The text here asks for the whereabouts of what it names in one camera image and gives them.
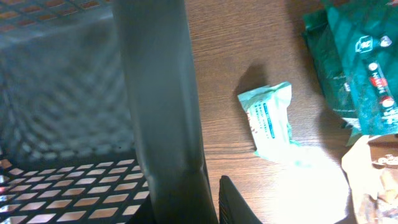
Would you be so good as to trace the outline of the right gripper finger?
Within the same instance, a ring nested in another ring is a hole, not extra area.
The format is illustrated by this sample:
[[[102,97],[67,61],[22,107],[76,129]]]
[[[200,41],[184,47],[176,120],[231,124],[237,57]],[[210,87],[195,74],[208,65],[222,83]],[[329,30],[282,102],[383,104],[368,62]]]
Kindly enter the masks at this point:
[[[219,189],[220,224],[261,224],[232,180],[222,175]]]

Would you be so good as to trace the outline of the light green wipes packet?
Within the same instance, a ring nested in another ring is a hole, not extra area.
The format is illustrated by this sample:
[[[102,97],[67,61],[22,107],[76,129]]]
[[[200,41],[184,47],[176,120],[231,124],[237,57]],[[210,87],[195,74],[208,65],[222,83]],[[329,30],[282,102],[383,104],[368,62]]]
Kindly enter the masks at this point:
[[[292,99],[292,85],[282,82],[262,86],[238,95],[248,117],[255,155],[290,166],[308,167],[308,151],[292,139],[287,108]]]

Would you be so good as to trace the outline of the beige Pantree snack bag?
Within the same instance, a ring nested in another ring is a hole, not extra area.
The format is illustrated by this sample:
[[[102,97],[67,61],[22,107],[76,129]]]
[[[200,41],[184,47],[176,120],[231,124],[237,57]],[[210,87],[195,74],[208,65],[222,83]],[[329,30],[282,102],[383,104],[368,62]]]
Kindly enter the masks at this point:
[[[356,222],[397,224],[397,135],[361,136],[341,165]]]

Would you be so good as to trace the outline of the grey plastic shopping basket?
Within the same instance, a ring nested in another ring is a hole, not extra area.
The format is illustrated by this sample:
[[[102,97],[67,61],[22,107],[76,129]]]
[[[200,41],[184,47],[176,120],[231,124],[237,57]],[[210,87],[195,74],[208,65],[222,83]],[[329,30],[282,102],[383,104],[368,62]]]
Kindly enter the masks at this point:
[[[216,223],[185,2],[1,2],[1,222]]]

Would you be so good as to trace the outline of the green Nescafe coffee bag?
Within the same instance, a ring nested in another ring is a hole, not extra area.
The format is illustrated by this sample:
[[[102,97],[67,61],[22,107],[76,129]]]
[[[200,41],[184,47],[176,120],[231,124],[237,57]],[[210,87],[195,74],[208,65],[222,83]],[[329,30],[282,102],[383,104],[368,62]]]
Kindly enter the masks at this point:
[[[397,1],[324,1],[303,17],[328,107],[362,135],[397,134]]]

